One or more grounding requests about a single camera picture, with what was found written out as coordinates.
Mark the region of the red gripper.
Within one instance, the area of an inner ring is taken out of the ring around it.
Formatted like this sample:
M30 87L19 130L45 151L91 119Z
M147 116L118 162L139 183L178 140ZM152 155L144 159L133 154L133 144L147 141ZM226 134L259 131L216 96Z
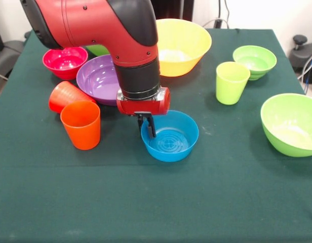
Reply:
M170 101L170 90L166 87L161 87L155 96L147 100L129 100L123 96L121 89L118 90L116 96L116 104L120 113L126 115L139 113L137 114L139 131L141 131L144 122L144 117L140 113L149 112L144 116L148 123L147 129L150 138L157 136L152 115L166 114L170 108Z

